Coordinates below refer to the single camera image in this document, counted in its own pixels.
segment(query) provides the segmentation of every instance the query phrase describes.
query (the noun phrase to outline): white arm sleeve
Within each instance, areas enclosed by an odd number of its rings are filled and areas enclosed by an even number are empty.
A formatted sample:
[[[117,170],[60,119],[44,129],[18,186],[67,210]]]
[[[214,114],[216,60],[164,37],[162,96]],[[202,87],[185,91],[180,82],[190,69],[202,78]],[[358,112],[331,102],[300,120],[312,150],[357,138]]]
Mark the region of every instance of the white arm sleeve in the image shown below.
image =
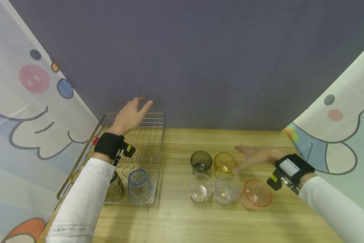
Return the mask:
[[[91,243],[115,166],[91,158],[64,199],[47,243]]]
[[[364,210],[321,177],[309,179],[299,196],[346,243],[364,243]]]

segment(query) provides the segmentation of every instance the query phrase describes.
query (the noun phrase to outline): gray wall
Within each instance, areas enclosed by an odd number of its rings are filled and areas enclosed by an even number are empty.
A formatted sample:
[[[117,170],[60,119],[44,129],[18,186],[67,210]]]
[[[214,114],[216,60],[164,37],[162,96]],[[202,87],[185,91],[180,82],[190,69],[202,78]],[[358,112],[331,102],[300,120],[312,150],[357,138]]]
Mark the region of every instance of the gray wall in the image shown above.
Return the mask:
[[[364,50],[364,1],[11,0],[97,117],[279,130]]]

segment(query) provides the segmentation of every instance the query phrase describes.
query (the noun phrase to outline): dark gray cup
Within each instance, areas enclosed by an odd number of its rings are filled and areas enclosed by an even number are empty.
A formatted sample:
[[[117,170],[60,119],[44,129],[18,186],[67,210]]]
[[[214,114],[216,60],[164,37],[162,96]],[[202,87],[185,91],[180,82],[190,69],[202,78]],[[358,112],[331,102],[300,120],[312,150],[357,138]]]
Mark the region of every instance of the dark gray cup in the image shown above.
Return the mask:
[[[212,166],[213,160],[210,154],[205,151],[194,152],[190,158],[193,174],[207,174]]]

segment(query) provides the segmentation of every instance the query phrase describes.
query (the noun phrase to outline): right hand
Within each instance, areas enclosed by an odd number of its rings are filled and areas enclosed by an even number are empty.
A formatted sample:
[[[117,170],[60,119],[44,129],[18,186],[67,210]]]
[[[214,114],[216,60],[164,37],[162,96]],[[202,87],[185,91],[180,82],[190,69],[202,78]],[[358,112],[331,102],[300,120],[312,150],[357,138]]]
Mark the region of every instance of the right hand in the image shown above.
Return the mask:
[[[248,166],[254,165],[254,164],[275,164],[275,162],[287,154],[283,151],[274,148],[274,147],[256,147],[256,146],[235,146],[235,149],[237,149],[240,153],[243,153],[245,155],[245,161],[239,165],[237,165],[233,172],[239,172],[241,169],[244,169]]]
[[[143,97],[136,97],[128,101],[125,107],[118,113],[113,125],[108,129],[108,133],[125,136],[126,133],[135,129],[140,125],[144,116],[153,105],[153,101],[145,103],[143,108],[139,110],[139,102],[145,100]]]

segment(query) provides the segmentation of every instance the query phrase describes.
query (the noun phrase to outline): cartoon curtain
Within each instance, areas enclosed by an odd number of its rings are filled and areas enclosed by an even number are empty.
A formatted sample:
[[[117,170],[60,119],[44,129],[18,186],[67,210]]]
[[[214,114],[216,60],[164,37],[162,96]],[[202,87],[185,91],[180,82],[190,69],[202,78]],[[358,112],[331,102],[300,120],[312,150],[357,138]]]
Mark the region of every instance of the cartoon curtain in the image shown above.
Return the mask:
[[[36,242],[98,121],[0,2],[0,242]]]
[[[321,177],[364,208],[364,51],[286,131]]]

